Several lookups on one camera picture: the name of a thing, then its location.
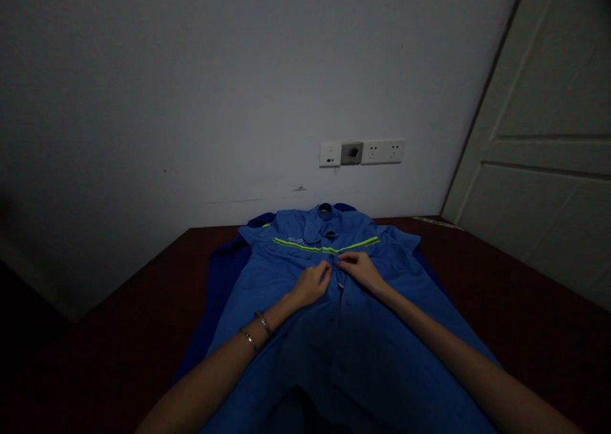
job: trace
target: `silver bangle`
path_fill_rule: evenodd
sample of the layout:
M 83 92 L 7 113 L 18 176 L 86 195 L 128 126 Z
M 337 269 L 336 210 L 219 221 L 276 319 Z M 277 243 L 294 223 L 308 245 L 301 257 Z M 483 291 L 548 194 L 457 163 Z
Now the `silver bangle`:
M 250 344 L 255 349 L 255 353 L 258 353 L 259 352 L 259 348 L 257 348 L 257 346 L 255 344 L 255 341 L 253 340 L 253 337 L 251 337 L 251 335 L 248 333 L 248 331 L 246 329 L 244 329 L 244 328 L 240 328 L 240 331 L 244 332 L 244 335 L 246 336 L 246 338 L 248 339 Z
M 265 330 L 267 331 L 267 336 L 268 337 L 272 337 L 272 330 L 269 327 L 269 324 L 267 323 L 267 320 L 265 319 L 265 317 L 263 316 L 263 313 L 261 312 L 255 312 L 255 316 L 257 318 L 259 318 L 261 320 L 261 323 L 263 323 L 263 327 L 265 328 Z

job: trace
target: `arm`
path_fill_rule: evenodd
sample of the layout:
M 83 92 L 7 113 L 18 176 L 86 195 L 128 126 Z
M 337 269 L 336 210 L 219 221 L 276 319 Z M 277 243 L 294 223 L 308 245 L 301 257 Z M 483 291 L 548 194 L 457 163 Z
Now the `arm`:
M 577 426 L 395 291 L 366 253 L 344 253 L 338 266 L 391 309 L 437 355 L 504 433 L 580 433 Z
M 305 269 L 293 290 L 265 312 L 272 332 L 293 313 L 317 301 L 330 282 L 331 266 L 328 262 Z M 268 339 L 263 323 L 256 318 L 246 329 L 257 348 L 261 349 Z M 157 402 L 136 434 L 197 433 L 231 393 L 254 358 L 255 349 L 242 331 L 237 332 Z

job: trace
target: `reflective stripe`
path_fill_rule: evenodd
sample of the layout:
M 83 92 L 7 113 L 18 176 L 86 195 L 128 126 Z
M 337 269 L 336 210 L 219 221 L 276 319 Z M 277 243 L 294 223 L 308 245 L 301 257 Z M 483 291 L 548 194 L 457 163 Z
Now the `reflective stripe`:
M 372 237 L 360 243 L 355 243 L 354 245 L 346 246 L 345 248 L 335 249 L 335 248 L 329 248 L 327 246 L 323 246 L 322 248 L 313 248 L 311 246 L 303 246 L 297 243 L 288 242 L 288 241 L 284 241 L 284 240 L 277 239 L 277 238 L 274 239 L 275 243 L 278 243 L 279 245 L 282 245 L 282 246 L 289 246 L 291 248 L 302 249 L 303 251 L 309 251 L 310 253 L 327 253 L 327 254 L 337 254 L 341 251 L 345 251 L 347 249 L 353 249 L 353 248 L 364 248 L 365 246 L 373 245 L 375 243 L 378 243 L 379 241 L 380 239 L 378 237 Z

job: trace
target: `white door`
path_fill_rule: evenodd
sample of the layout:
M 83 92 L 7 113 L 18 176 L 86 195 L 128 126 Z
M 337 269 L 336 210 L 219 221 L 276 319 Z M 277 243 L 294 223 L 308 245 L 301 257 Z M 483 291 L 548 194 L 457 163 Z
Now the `white door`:
M 611 310 L 611 3 L 521 0 L 443 217 Z

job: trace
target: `dark red table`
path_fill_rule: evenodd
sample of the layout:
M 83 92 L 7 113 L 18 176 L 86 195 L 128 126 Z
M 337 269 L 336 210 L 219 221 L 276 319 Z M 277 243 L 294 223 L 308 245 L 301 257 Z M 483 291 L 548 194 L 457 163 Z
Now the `dark red table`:
M 507 371 L 588 432 L 608 432 L 611 314 L 461 230 L 422 237 L 452 300 Z M 164 393 L 206 307 L 208 256 L 237 227 L 192 228 L 2 388 L 0 431 L 129 433 Z

